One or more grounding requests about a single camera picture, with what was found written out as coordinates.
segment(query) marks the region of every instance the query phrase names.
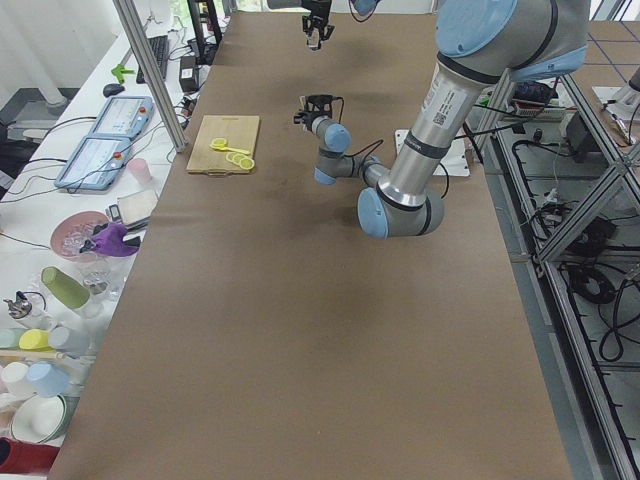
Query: red container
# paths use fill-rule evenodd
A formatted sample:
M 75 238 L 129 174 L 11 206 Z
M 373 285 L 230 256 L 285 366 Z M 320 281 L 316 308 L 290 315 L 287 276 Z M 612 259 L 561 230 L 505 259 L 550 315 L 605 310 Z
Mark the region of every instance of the red container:
M 47 475 L 60 447 L 0 437 L 0 473 Z

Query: keyboard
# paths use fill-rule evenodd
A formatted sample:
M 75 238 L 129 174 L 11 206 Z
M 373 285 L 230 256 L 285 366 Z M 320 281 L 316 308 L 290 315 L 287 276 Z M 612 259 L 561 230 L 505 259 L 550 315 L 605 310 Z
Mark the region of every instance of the keyboard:
M 160 35 L 159 37 L 151 37 L 149 39 L 149 45 L 151 51 L 156 57 L 158 68 L 163 79 L 167 78 L 167 65 L 169 65 L 169 36 Z M 136 83 L 145 83 L 144 74 L 142 69 L 138 67 L 138 75 L 136 76 Z

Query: white plate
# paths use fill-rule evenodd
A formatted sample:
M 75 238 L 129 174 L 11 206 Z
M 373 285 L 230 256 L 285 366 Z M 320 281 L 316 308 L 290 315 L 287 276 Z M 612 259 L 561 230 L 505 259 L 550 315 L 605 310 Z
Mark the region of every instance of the white plate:
M 66 412 L 64 398 L 39 395 L 24 402 L 11 422 L 11 435 L 16 440 L 43 443 L 61 433 Z

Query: light blue cup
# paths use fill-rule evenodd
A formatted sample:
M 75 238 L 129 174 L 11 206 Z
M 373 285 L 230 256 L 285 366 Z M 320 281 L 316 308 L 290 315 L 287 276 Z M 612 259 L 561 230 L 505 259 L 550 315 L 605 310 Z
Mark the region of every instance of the light blue cup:
M 0 348 L 18 348 L 26 328 L 0 328 Z
M 70 375 L 51 362 L 37 362 L 29 367 L 27 380 L 44 398 L 62 394 L 71 382 Z

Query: computer mouse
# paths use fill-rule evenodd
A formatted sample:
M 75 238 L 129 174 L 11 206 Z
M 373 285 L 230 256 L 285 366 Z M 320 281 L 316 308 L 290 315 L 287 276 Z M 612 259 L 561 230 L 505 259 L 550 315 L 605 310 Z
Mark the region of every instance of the computer mouse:
M 108 83 L 102 89 L 102 94 L 109 98 L 111 95 L 117 95 L 120 92 L 124 92 L 124 85 L 120 85 L 119 83 Z

